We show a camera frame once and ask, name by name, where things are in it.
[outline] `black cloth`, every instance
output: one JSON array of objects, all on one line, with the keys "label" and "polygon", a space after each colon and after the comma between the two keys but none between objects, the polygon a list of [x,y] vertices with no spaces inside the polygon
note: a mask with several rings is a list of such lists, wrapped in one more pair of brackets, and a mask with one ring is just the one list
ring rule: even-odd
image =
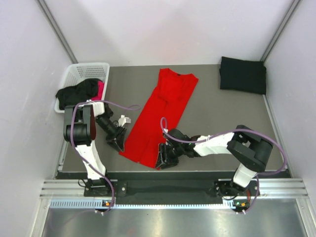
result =
[{"label": "black cloth", "polygon": [[78,85],[60,89],[56,94],[56,98],[59,100],[59,109],[64,110],[67,105],[76,105],[97,96],[98,81],[100,80],[96,78],[86,79]]},{"label": "black cloth", "polygon": [[263,62],[222,57],[221,89],[266,94],[266,67]]}]

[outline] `red garment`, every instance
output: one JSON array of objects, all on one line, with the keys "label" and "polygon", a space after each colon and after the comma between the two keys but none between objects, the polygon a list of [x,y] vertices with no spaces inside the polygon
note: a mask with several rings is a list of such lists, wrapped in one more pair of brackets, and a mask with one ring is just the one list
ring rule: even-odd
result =
[{"label": "red garment", "polygon": [[104,89],[104,82],[98,81],[98,95],[91,98],[91,100],[102,100],[102,93]]},{"label": "red garment", "polygon": [[175,128],[197,82],[193,74],[180,75],[170,69],[161,69],[158,84],[125,142],[125,151],[119,154],[154,168],[159,143],[165,142],[160,119],[166,117],[168,129]]}]

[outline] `gray floor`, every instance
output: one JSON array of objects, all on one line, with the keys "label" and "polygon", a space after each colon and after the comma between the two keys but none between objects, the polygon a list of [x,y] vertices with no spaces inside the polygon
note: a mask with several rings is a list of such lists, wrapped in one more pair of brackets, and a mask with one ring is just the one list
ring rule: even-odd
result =
[{"label": "gray floor", "polygon": [[[193,73],[199,79],[177,127],[183,133],[188,136],[209,135],[244,124],[275,139],[263,97],[239,91],[220,90],[219,65],[111,67],[106,99],[127,107],[132,104],[145,105],[157,84],[159,69],[166,67],[180,74]],[[115,113],[113,120],[118,119],[122,109],[113,106],[111,108]],[[140,111],[125,113],[132,119],[132,124],[127,125],[127,135],[139,114]],[[109,171],[154,170],[120,156],[105,143],[105,136],[105,132],[99,128],[96,146],[102,163]],[[181,157],[176,167],[166,171],[235,170],[238,164],[232,155]],[[282,157],[274,148],[267,170],[276,170],[281,165]],[[67,149],[63,171],[85,171],[82,161],[70,146]]]},{"label": "gray floor", "polygon": [[257,200],[247,215],[231,210],[50,209],[43,237],[306,237],[295,200]]}]

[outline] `white wall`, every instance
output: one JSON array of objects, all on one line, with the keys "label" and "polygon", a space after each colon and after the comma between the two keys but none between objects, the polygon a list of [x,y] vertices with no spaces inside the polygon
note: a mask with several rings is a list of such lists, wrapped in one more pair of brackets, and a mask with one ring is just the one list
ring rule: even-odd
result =
[{"label": "white wall", "polygon": [[70,61],[34,0],[0,1],[0,51],[0,236],[24,237],[63,141],[53,103]]},{"label": "white wall", "polygon": [[260,60],[292,0],[46,0],[80,62]]},{"label": "white wall", "polygon": [[316,1],[304,0],[266,61],[271,103],[294,174],[316,209]]}]

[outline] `white laundry basket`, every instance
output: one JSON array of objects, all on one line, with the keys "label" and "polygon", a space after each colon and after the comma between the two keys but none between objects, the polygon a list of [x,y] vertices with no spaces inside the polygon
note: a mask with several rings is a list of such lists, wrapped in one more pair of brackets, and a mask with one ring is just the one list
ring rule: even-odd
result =
[{"label": "white laundry basket", "polygon": [[[98,78],[104,82],[102,100],[104,100],[105,91],[107,89],[109,78],[110,65],[108,63],[77,63],[70,65],[63,77],[62,88],[67,86],[77,85],[83,80],[89,78]],[[64,110],[59,109],[59,100],[56,99],[55,111],[64,113]]]}]

